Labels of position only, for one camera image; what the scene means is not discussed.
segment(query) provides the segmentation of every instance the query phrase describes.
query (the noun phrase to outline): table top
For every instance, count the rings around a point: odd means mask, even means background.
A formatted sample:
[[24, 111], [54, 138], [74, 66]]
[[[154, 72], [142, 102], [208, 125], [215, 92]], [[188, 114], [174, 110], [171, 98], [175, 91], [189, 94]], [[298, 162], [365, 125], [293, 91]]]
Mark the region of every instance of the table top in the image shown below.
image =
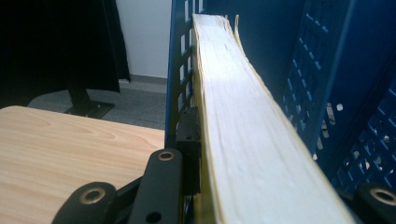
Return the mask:
[[144, 173], [164, 132], [21, 106], [0, 110], [0, 223], [50, 223], [79, 187]]

